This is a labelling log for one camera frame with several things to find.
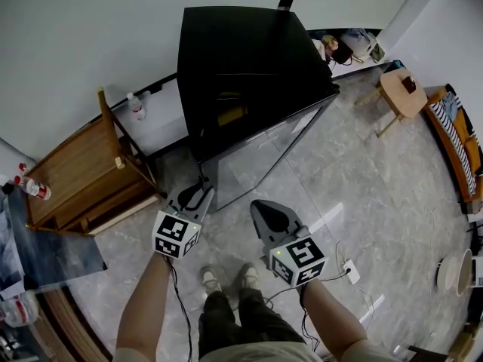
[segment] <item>gray tile floor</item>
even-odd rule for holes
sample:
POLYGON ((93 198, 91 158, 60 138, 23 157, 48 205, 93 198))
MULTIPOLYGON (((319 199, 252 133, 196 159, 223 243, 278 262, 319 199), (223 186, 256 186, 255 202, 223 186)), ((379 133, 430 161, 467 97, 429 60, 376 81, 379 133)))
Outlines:
MULTIPOLYGON (((339 262, 344 252, 354 260, 361 274, 358 286, 366 294, 343 279, 325 285, 358 318, 371 301, 384 296, 374 317, 364 322, 373 342, 388 350, 400 342, 448 349, 464 322, 469 293, 460 298, 443 293, 433 280, 442 257, 469 246, 468 225, 423 117, 404 120, 378 139, 374 131, 394 116, 385 101, 354 106, 374 89, 380 74, 372 70, 338 81, 341 95, 269 178, 206 217, 198 246, 176 264, 195 343, 205 299, 198 279, 203 265, 218 270, 234 306, 230 284, 247 261, 259 265, 264 296, 286 288, 263 267, 262 245, 249 215, 250 202, 265 198, 295 209, 308 226, 323 219, 325 224, 314 233, 330 258, 322 278, 338 275, 335 250, 342 241, 339 262)), ((188 149, 178 149, 158 164, 165 168, 160 180, 168 191, 196 179, 188 149)), ((152 224, 162 207, 147 207, 100 233, 96 241, 109 269, 70 282, 88 322, 110 351, 122 310, 150 257, 152 224)), ((283 293, 274 303, 300 329, 297 294, 283 293)), ((187 352, 186 325, 171 288, 158 359, 183 360, 187 352)), ((319 353, 324 354, 323 347, 319 353)))

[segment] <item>table leg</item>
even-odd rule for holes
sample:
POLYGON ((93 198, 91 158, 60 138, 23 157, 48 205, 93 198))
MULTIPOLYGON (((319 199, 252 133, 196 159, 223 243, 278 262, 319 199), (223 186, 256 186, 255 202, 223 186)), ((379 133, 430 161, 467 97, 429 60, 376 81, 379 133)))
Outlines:
POLYGON ((396 123, 397 121, 402 120, 403 118, 404 118, 404 116, 403 116, 403 115, 401 115, 401 114, 397 115, 397 116, 396 116, 396 117, 395 117, 395 118, 394 118, 392 121, 390 121, 390 123, 389 123, 389 124, 388 124, 388 125, 387 125, 387 126, 386 126, 386 127, 385 127, 385 128, 384 128, 384 129, 383 129, 381 132, 380 132, 380 133, 376 133, 377 138, 381 138, 381 137, 383 136, 383 134, 384 134, 385 132, 387 132, 387 131, 388 131, 388 129, 389 129, 391 126, 393 126, 393 125, 394 125, 394 123, 396 123))
POLYGON ((382 87, 378 87, 376 90, 372 91, 371 93, 369 93, 365 97, 362 97, 360 100, 356 100, 355 105, 360 106, 360 105, 364 105, 364 104, 368 103, 369 101, 372 100, 372 98, 378 97, 381 94, 382 89, 383 89, 382 87))

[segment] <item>white box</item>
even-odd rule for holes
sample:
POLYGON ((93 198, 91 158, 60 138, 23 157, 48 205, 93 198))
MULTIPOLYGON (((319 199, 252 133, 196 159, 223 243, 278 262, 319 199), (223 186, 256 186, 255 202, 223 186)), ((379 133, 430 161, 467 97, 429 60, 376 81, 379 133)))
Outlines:
POLYGON ((269 255, 270 269, 291 287, 317 278, 328 259, 310 236, 273 248, 269 255))
POLYGON ((152 229, 152 248, 181 259, 198 243, 202 226, 165 212, 158 212, 152 229))

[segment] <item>shoe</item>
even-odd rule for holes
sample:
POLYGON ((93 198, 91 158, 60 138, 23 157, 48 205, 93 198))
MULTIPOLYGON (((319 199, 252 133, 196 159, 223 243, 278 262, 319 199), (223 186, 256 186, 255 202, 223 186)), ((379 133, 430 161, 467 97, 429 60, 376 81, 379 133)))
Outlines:
POLYGON ((258 271, 255 264, 248 262, 243 266, 242 269, 241 288, 253 288, 254 290, 259 290, 258 287, 258 271))
POLYGON ((207 295, 216 291, 221 292, 221 286, 220 283, 218 283, 217 274, 211 267, 204 267, 202 269, 202 283, 207 295))

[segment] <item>power strip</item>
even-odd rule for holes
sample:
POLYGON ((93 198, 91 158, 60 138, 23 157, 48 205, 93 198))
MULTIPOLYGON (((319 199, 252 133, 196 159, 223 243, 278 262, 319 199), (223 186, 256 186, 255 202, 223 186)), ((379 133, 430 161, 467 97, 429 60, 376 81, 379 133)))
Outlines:
POLYGON ((346 270, 349 281, 352 284, 356 284, 361 278, 361 275, 357 272, 354 262, 352 260, 348 260, 342 267, 346 270))

